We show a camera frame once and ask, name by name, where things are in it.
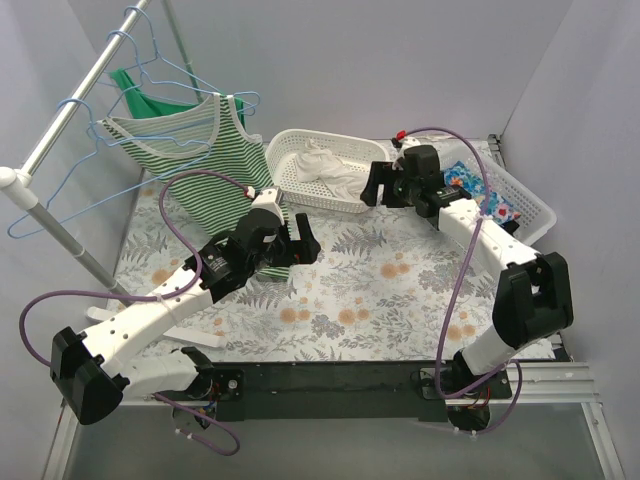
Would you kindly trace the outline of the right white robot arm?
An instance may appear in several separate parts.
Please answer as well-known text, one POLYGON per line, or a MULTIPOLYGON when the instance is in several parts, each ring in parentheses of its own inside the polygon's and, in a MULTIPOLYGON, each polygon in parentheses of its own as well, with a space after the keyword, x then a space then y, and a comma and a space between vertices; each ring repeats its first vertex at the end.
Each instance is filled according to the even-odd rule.
POLYGON ((491 325, 449 365, 435 368, 434 386, 441 397, 479 395, 517 353, 572 325, 564 257, 521 243, 463 186, 447 184, 434 147, 407 147, 396 162, 372 163, 361 199, 368 206, 414 208, 438 231, 467 244, 465 258, 482 263, 497 283, 491 325))

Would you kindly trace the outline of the white tank top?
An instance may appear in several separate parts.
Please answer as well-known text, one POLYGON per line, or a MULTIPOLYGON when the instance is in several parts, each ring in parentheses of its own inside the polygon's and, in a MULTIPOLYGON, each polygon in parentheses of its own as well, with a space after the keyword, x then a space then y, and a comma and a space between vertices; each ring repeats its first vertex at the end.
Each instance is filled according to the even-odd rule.
POLYGON ((359 201, 368 174, 352 170, 329 149, 319 147, 312 139, 305 141, 294 157, 297 180, 301 183, 321 181, 335 198, 359 201))

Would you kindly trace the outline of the light blue wire hanger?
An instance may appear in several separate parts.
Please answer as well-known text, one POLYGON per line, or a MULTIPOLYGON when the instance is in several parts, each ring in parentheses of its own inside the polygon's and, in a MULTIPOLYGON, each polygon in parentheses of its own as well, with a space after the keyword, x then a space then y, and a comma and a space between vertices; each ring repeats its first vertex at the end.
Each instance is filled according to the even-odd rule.
MULTIPOLYGON (((91 107, 89 106, 88 103, 86 103, 84 100, 80 100, 80 99, 75 99, 75 98, 68 98, 65 99, 63 101, 61 101, 58 105, 57 110, 59 110, 60 112, 56 112, 56 113, 62 113, 63 108, 65 107, 71 107, 71 106, 84 106, 87 110, 88 110, 88 115, 89 115, 89 123, 88 123, 88 127, 85 133, 87 133, 87 135, 89 136, 90 139, 92 139, 94 141, 94 151, 87 154, 86 156, 82 157, 80 160, 78 160, 71 168, 70 170, 67 172, 67 174, 65 175, 65 177, 62 179, 61 184, 57 187, 57 189, 51 194, 50 198, 45 202, 44 204, 44 208, 47 212, 49 212, 50 207, 52 206, 54 200, 58 197, 58 195, 63 191, 63 189, 65 188, 65 186, 71 181, 71 180, 75 180, 74 179, 74 174, 76 173, 80 173, 83 174, 81 175, 82 178, 78 177, 79 179, 82 180, 87 180, 89 182, 88 185, 90 186, 96 186, 98 185, 98 180, 99 180, 99 173, 103 173, 106 174, 107 173, 107 167, 109 166, 118 166, 116 164, 111 165, 108 163, 105 163, 107 160, 107 156, 106 154, 103 154, 100 152, 100 148, 101 146, 103 146, 103 150, 106 151, 106 149, 111 149, 111 148, 116 148, 116 147, 123 147, 127 144, 132 144, 135 142, 172 142, 173 144, 177 145, 176 148, 186 148, 189 147, 190 145, 204 145, 205 149, 211 149, 211 145, 212 145, 212 141, 210 140, 205 140, 203 136, 201 136, 202 138, 199 138, 197 135, 196 137, 194 137, 195 139, 191 139, 191 140, 187 140, 186 138, 186 134, 182 134, 180 132, 182 132, 183 130, 186 129, 191 129, 191 128, 196 128, 196 127, 200 127, 201 125, 206 125, 209 123, 212 123, 215 120, 215 116, 210 116, 208 118, 205 119, 200 119, 198 121, 195 122, 190 122, 188 124, 184 124, 184 125, 178 125, 176 128, 171 128, 171 129, 164 129, 164 130, 159 130, 159 128, 155 128, 155 127, 160 127, 160 126, 166 126, 166 125, 151 125, 154 127, 153 131, 151 132, 137 132, 137 133, 142 133, 141 135, 132 135, 132 132, 127 131, 124 127, 125 126, 149 126, 147 125, 147 123, 149 123, 151 120, 166 120, 169 117, 158 117, 158 118, 152 118, 152 119, 144 119, 144 120, 135 120, 134 119, 122 119, 123 121, 126 120, 127 125, 122 124, 123 122, 118 122, 116 120, 116 118, 113 117, 106 117, 105 119, 101 120, 101 121, 95 121, 94 117, 93 117, 93 111, 91 109, 91 107), (107 130, 107 133, 109 133, 109 135, 111 135, 111 137, 113 137, 113 141, 108 141, 107 137, 99 134, 97 132, 97 128, 101 127, 105 130, 107 130), (98 172, 97 168, 98 168, 98 160, 100 160, 100 165, 102 168, 102 170, 100 172, 98 172)), ((164 173, 161 174, 159 176, 153 177, 151 180, 158 180, 158 179, 163 179, 163 178, 167 178, 170 174, 174 174, 176 172, 179 172, 181 170, 186 169, 185 166, 182 167, 175 167, 173 169, 169 170, 169 173, 164 173)), ((128 194, 129 192, 133 192, 137 189, 139 189, 140 187, 146 185, 147 183, 151 182, 151 180, 149 181, 139 181, 139 183, 134 184, 120 192, 114 193, 108 197, 105 197, 102 200, 99 200, 91 205, 88 205, 86 207, 84 207, 81 210, 78 210, 77 212, 69 215, 68 217, 62 219, 62 220, 58 220, 58 222, 60 222, 61 224, 67 223, 83 214, 85 214, 86 212, 91 211, 92 209, 95 209, 115 198, 118 198, 122 195, 128 194)), ((26 233, 17 233, 17 231, 15 231, 15 227, 17 227, 18 225, 20 225, 22 222, 26 221, 28 217, 28 213, 25 213, 22 217, 20 217, 19 219, 17 219, 16 221, 14 221, 13 223, 11 223, 6 230, 7 235, 9 236, 9 238, 14 239, 14 240, 20 240, 20 239, 24 239, 33 235, 36 235, 40 232, 44 231, 44 227, 40 227, 36 230, 30 231, 30 232, 26 232, 26 233)))

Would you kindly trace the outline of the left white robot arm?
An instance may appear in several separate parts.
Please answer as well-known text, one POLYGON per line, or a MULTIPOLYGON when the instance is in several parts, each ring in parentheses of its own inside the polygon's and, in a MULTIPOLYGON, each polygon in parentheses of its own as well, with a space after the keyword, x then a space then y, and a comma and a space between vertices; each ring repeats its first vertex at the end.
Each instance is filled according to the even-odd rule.
POLYGON ((258 270, 314 263, 320 244, 307 215, 295 219, 298 239, 272 211, 253 208, 235 229, 215 234, 189 257, 151 301, 79 333, 70 327, 59 331, 52 340, 50 376, 79 422, 101 421, 125 397, 176 391, 205 398, 214 368, 196 348, 150 362, 136 363, 134 357, 182 320, 243 288, 258 270))

